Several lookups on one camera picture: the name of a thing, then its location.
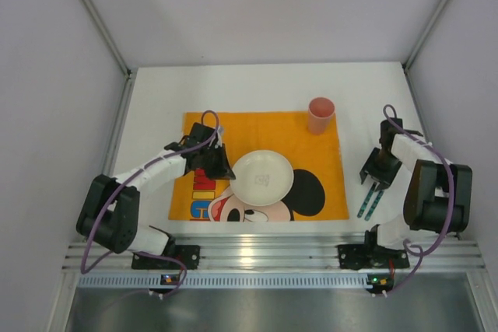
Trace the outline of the teal handled spoon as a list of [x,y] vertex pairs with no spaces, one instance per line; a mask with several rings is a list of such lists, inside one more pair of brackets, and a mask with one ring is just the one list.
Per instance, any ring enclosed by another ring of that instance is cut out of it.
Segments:
[[372,196],[374,194],[374,191],[376,190],[376,187],[377,187],[377,183],[373,182],[372,185],[371,185],[371,187],[370,187],[370,189],[368,190],[368,193],[366,194],[366,197],[363,200],[363,203],[361,204],[361,206],[359,208],[359,211],[358,211],[358,213],[356,215],[357,218],[362,218],[363,217],[363,214],[366,211],[366,207],[369,204],[370,199],[372,198]]

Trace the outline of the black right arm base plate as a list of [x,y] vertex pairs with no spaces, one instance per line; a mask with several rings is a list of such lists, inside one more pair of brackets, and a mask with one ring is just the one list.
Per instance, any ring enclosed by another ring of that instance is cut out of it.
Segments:
[[366,244],[338,245],[339,267],[345,270],[408,269],[408,255],[403,250],[393,250]]

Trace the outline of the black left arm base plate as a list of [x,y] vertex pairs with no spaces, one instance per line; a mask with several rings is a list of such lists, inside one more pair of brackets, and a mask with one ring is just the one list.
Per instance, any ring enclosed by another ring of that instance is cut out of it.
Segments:
[[[198,268],[200,260],[200,246],[197,245],[174,245],[166,249],[163,257],[172,257],[182,262],[188,270]],[[134,270],[179,270],[181,267],[171,261],[160,260],[135,254],[132,259],[132,269]]]

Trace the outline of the teal handled fork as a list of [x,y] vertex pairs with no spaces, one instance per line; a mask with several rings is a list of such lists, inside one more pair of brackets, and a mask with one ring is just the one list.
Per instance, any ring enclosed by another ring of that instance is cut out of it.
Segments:
[[373,198],[373,202],[370,204],[368,211],[365,214],[364,219],[366,221],[370,221],[373,213],[375,212],[377,206],[379,205],[381,198],[384,196],[383,190],[377,190],[377,184],[373,183],[372,187],[369,190],[369,193],[366,197],[366,202],[369,203]]

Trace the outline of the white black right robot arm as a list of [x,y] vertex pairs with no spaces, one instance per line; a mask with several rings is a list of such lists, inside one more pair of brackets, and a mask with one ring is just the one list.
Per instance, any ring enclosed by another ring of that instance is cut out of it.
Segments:
[[463,232],[470,218],[472,169],[443,157],[418,131],[403,121],[381,122],[380,147],[373,149],[359,178],[370,178],[375,192],[386,191],[400,169],[411,174],[402,213],[372,228],[377,245],[403,249],[417,257],[434,252],[448,233]]

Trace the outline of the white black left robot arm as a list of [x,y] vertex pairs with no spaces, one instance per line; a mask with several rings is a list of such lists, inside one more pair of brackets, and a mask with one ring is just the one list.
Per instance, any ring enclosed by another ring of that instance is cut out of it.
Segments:
[[223,129],[195,122],[188,135],[165,146],[152,160],[117,176],[99,175],[90,184],[76,231],[119,254],[161,255],[173,237],[139,222],[141,203],[162,186],[201,170],[209,180],[234,180]]

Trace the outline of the cream round plate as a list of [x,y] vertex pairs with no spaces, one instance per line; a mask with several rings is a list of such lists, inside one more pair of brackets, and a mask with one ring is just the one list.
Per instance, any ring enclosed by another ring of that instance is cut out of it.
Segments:
[[284,198],[294,181],[290,161],[272,150],[257,150],[240,157],[233,166],[236,179],[230,181],[233,194],[243,203],[267,206]]

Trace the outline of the pink plastic cup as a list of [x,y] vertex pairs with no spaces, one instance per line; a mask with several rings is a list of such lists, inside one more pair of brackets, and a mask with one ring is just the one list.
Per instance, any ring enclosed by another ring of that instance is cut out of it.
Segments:
[[325,97],[317,97],[308,105],[307,128],[311,134],[323,134],[335,115],[334,103]]

